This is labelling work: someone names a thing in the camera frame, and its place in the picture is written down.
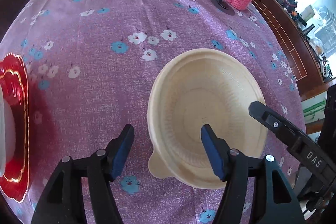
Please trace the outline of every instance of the wooden cabinet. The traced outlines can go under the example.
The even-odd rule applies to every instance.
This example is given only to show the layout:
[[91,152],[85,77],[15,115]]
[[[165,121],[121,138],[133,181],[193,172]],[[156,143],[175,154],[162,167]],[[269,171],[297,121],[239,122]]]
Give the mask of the wooden cabinet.
[[324,83],[320,68],[308,43],[295,23],[276,0],[253,0],[285,53],[296,77],[300,95]]

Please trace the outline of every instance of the beige disposable bowl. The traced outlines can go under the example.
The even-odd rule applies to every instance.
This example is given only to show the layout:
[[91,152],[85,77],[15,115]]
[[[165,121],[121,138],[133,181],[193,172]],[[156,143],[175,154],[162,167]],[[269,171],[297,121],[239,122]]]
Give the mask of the beige disposable bowl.
[[249,116],[253,101],[265,104],[252,74],[230,55],[196,49],[175,57],[157,76],[148,102],[154,147],[149,171],[196,188],[223,188],[202,145],[201,127],[210,124],[231,148],[260,157],[267,129]]

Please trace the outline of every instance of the purple floral tablecloth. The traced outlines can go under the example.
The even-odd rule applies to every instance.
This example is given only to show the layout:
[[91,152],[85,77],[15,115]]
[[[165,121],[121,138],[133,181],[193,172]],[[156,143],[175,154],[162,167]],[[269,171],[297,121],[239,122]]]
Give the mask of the purple floral tablecloth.
[[[121,177],[111,184],[124,223],[211,223],[223,189],[202,190],[148,171],[152,144],[147,102],[165,64],[194,48],[215,48],[239,60],[257,80],[266,104],[305,128],[295,77],[281,48],[251,4],[234,16],[210,0],[30,0],[0,44],[24,58],[30,84],[30,188],[23,203],[7,199],[24,224],[64,155],[104,148],[125,124],[135,141]],[[298,162],[274,134],[272,154],[290,176]],[[242,223],[248,223],[249,184]],[[94,223],[87,183],[84,202]]]

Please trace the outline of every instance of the screw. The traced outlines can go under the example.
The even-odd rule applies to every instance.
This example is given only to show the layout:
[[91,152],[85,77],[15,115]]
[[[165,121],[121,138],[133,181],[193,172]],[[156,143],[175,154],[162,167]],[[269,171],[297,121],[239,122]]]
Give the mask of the screw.
[[272,155],[267,155],[266,156],[266,160],[268,160],[268,161],[274,161],[274,157],[272,156]]
[[232,156],[237,156],[237,155],[239,155],[239,151],[238,151],[237,149],[231,149],[231,150],[230,150],[230,154],[231,154]]
[[106,152],[105,152],[104,149],[99,149],[99,150],[96,152],[97,156],[104,156],[105,153],[106,153]]
[[68,162],[70,160],[70,157],[69,156],[64,156],[62,158],[62,162]]

